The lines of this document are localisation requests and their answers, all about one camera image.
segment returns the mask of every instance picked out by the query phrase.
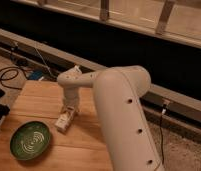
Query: black cable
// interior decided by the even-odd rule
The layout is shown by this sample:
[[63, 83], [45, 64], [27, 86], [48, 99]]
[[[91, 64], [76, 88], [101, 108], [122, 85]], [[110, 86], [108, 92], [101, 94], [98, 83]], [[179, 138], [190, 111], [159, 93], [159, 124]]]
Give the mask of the black cable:
[[[10, 50], [10, 55], [9, 55], [9, 58], [11, 60], [11, 62], [16, 65], [17, 61], [15, 61], [15, 59], [13, 58], [13, 52], [17, 49], [18, 47], [15, 46], [15, 47], [12, 47], [11, 50]], [[9, 78], [4, 78], [4, 76], [9, 73], [9, 72], [15, 72], [15, 75], [9, 77]], [[0, 69], [0, 83], [3, 87], [6, 87], [6, 88], [10, 88], [10, 89], [15, 89], [15, 90], [21, 90], [22, 88], [19, 88], [19, 87], [13, 87], [13, 86], [8, 86], [6, 84], [4, 84], [4, 81], [9, 81], [9, 80], [12, 80], [14, 78], [16, 78], [18, 75], [19, 75], [19, 71], [21, 71], [24, 75], [24, 77], [27, 79], [27, 75], [25, 72], [27, 72], [27, 70], [24, 70], [21, 66], [12, 66], [12, 67], [5, 67], [5, 68], [2, 68]]]
[[160, 142], [160, 147], [161, 147], [161, 155], [162, 155], [162, 164], [164, 164], [164, 148], [163, 148], [163, 144], [164, 144], [164, 137], [163, 137], [163, 130], [162, 130], [162, 122], [163, 122], [163, 115], [161, 114], [160, 116], [160, 135], [161, 135], [161, 142]]
[[[9, 77], [9, 78], [4, 78], [4, 76], [8, 73], [8, 72], [15, 72], [15, 75]], [[6, 87], [6, 88], [10, 88], [10, 89], [15, 89], [15, 90], [22, 90], [22, 88], [19, 88], [19, 87], [13, 87], [13, 86], [8, 86], [6, 84], [4, 84], [4, 81], [9, 81], [9, 80], [12, 80], [14, 78], [16, 78], [18, 75], [19, 75], [19, 71], [21, 71], [24, 75], [24, 77], [27, 79], [27, 75], [25, 73], [25, 71], [20, 68], [20, 67], [5, 67], [5, 68], [2, 68], [0, 69], [0, 83], [3, 87]]]

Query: electrical cord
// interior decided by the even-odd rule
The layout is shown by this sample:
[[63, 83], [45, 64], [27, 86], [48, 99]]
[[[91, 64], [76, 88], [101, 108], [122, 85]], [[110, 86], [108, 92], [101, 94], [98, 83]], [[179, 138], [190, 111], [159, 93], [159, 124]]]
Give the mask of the electrical cord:
[[161, 141], [160, 141], [160, 147], [161, 147], [161, 156], [162, 156], [162, 164], [164, 164], [164, 160], [165, 160], [165, 156], [164, 156], [164, 148], [163, 148], [163, 144], [164, 144], [164, 137], [163, 137], [163, 130], [162, 130], [162, 123], [163, 123], [163, 116], [165, 115], [166, 111], [167, 111], [167, 107], [168, 104], [163, 104], [163, 110], [161, 112], [161, 116], [160, 116], [160, 135], [161, 135]]
[[[4, 78], [5, 75], [11, 71], [15, 72], [15, 74], [9, 78], [8, 77]], [[8, 85], [4, 84], [5, 81], [13, 80], [14, 78], [16, 78], [19, 75], [19, 71], [21, 71], [23, 73], [24, 77], [27, 79], [27, 75], [26, 75], [25, 71], [23, 69], [21, 69], [20, 67], [13, 66], [13, 67], [5, 67], [5, 68], [0, 69], [0, 83], [1, 83], [1, 85], [3, 87], [10, 88], [10, 89], [22, 90], [22, 88], [8, 86]]]
[[40, 53], [39, 50], [37, 49], [37, 42], [35, 43], [34, 49], [35, 49], [35, 51], [37, 52], [38, 56], [42, 59], [44, 65], [45, 65], [45, 67], [46, 67], [46, 69], [47, 69], [48, 72], [49, 72], [49, 75], [50, 75], [52, 78], [56, 79], [57, 76], [55, 76], [55, 75], [52, 73], [51, 68], [47, 65], [47, 63], [46, 63], [46, 61], [44, 60], [43, 56], [41, 55], [41, 53]]
[[[17, 46], [12, 47], [10, 50], [10, 55], [9, 55], [9, 58], [14, 65], [17, 64], [17, 61], [15, 61], [15, 59], [13, 58], [13, 52], [17, 48], [18, 48]], [[9, 86], [4, 83], [5, 81], [10, 81], [10, 80], [15, 79], [19, 75], [19, 71], [21, 71], [23, 73], [24, 77], [27, 79], [26, 72], [28, 72], [28, 70], [24, 70], [21, 66], [11, 66], [11, 67], [5, 67], [5, 68], [0, 69], [0, 84], [6, 88], [21, 90], [22, 88]], [[15, 72], [15, 74], [9, 78], [8, 77], [5, 78], [5, 75], [9, 72]]]

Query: screw hole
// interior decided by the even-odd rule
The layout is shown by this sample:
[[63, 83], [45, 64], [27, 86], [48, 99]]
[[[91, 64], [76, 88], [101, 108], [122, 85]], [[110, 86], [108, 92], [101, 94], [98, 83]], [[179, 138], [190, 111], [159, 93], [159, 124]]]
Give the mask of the screw hole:
[[132, 103], [132, 99], [128, 99], [128, 100], [127, 100], [127, 103], [128, 103], [128, 104], [131, 104], [131, 103]]
[[153, 160], [149, 160], [148, 162], [147, 162], [147, 164], [152, 164], [153, 163]]
[[141, 134], [143, 132], [143, 130], [142, 129], [138, 129], [137, 132], [138, 132], [138, 134]]

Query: black wall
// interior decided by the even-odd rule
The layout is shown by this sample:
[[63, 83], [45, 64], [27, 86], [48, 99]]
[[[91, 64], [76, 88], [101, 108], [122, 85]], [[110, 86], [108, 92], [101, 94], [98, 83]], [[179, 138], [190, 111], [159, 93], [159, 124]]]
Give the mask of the black wall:
[[201, 49], [8, 0], [0, 0], [0, 28], [102, 65], [142, 65], [153, 83], [201, 100]]

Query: small white object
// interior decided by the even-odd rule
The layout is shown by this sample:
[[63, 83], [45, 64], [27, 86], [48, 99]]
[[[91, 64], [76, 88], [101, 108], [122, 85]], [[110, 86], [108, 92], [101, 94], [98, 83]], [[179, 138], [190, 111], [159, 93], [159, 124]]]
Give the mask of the small white object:
[[76, 110], [68, 109], [63, 114], [60, 115], [55, 123], [55, 126], [59, 132], [65, 132], [67, 128], [71, 125], [71, 122], [76, 114]]

